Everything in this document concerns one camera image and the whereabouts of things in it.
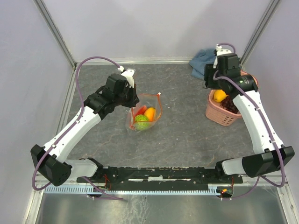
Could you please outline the pink plastic basket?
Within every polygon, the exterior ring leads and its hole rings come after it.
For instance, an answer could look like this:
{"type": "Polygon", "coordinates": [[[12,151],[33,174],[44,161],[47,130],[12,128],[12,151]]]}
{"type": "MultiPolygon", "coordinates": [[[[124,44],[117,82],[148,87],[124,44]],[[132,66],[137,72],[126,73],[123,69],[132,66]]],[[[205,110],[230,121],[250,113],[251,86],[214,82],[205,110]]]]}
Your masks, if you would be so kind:
{"type": "MultiPolygon", "coordinates": [[[[225,91],[232,100],[238,95],[243,95],[239,89],[242,89],[244,92],[258,90],[258,82],[256,78],[246,72],[241,71],[239,76],[228,77],[231,82],[227,81],[226,78],[227,76],[220,72],[217,72],[217,74],[214,75],[214,80],[218,82],[220,90],[225,91]]],[[[211,89],[207,96],[206,117],[222,126],[229,126],[237,119],[242,118],[242,115],[240,114],[240,111],[237,114],[231,113],[221,106],[221,102],[215,102],[213,95],[216,90],[217,89],[211,89]]]]}

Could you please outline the orange mango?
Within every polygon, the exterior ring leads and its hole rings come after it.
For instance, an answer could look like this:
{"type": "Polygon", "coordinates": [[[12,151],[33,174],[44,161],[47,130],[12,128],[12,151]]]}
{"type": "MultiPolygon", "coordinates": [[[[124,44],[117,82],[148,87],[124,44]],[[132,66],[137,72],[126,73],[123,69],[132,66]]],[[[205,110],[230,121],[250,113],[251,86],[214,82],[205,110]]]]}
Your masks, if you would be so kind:
{"type": "Polygon", "coordinates": [[[149,122],[154,121],[155,119],[156,110],[153,107],[150,107],[144,113],[144,116],[148,119],[149,122]]]}

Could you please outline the dark red grapes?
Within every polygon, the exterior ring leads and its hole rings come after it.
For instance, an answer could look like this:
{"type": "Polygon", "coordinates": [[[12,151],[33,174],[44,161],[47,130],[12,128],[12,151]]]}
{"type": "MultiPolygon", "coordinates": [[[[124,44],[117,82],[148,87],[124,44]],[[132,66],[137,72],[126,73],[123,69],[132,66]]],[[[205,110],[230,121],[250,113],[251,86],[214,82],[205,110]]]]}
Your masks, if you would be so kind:
{"type": "Polygon", "coordinates": [[[227,96],[224,100],[221,101],[221,106],[231,113],[237,114],[239,112],[230,96],[227,96]]]}

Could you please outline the watermelon slice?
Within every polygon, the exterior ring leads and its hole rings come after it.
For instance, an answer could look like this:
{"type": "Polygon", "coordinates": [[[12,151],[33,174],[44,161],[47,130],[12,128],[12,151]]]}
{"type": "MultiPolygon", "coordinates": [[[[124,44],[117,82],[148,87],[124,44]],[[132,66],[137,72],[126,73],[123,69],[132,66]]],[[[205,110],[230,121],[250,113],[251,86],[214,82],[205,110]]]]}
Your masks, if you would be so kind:
{"type": "Polygon", "coordinates": [[[137,112],[134,113],[135,116],[143,115],[147,110],[147,106],[141,106],[137,112]]]}

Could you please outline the yellow mango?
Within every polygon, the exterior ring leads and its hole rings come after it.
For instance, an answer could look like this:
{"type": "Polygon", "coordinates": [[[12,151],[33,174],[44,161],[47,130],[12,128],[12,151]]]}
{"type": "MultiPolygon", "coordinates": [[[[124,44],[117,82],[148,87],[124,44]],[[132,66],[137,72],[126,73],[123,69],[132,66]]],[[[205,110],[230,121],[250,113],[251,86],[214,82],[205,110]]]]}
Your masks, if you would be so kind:
{"type": "Polygon", "coordinates": [[[213,95],[213,99],[215,102],[220,103],[228,97],[228,94],[223,90],[216,90],[213,95]]]}

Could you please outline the green bumpy fruit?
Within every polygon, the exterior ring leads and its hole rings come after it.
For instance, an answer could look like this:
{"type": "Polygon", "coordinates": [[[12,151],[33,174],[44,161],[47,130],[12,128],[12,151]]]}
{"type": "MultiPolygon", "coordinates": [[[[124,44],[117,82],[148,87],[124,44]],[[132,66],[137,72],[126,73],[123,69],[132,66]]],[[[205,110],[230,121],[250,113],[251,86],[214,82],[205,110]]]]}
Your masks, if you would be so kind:
{"type": "Polygon", "coordinates": [[[135,129],[138,131],[146,130],[149,127],[149,119],[145,115],[137,115],[135,117],[135,129]]]}

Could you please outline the clear zip top bag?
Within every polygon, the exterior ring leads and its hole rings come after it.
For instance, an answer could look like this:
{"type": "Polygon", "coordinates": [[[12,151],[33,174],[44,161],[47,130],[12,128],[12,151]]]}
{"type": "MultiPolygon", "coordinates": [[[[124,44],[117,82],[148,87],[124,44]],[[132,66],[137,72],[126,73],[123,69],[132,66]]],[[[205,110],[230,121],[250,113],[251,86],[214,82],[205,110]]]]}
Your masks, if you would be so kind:
{"type": "Polygon", "coordinates": [[[140,102],[127,113],[126,129],[137,134],[152,128],[162,116],[161,93],[140,94],[140,102]]]}

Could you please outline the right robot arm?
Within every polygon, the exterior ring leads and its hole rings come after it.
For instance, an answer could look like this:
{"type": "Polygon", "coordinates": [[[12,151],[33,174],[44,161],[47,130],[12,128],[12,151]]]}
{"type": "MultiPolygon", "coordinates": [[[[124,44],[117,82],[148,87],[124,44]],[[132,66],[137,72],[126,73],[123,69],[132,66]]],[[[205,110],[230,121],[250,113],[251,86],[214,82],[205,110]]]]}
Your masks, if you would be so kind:
{"type": "Polygon", "coordinates": [[[264,176],[281,171],[295,155],[286,147],[272,127],[263,108],[258,85],[250,74],[242,74],[238,56],[230,50],[217,52],[214,64],[205,66],[205,85],[223,90],[240,112],[250,134],[254,154],[220,162],[214,171],[215,179],[226,182],[231,175],[264,176]]]}

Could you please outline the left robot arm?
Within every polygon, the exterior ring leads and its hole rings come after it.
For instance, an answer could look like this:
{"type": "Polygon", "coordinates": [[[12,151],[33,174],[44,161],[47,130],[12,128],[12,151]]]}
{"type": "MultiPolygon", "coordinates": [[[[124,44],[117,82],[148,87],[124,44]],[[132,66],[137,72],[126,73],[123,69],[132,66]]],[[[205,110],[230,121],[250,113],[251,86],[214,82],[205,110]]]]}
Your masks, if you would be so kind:
{"type": "Polygon", "coordinates": [[[93,158],[69,160],[67,157],[77,143],[99,124],[115,107],[135,107],[139,102],[134,82],[135,71],[125,70],[112,74],[106,84],[84,101],[83,108],[69,124],[42,147],[31,150],[35,173],[40,173],[54,186],[60,186],[69,178],[88,177],[93,182],[103,178],[103,166],[93,158]]]}

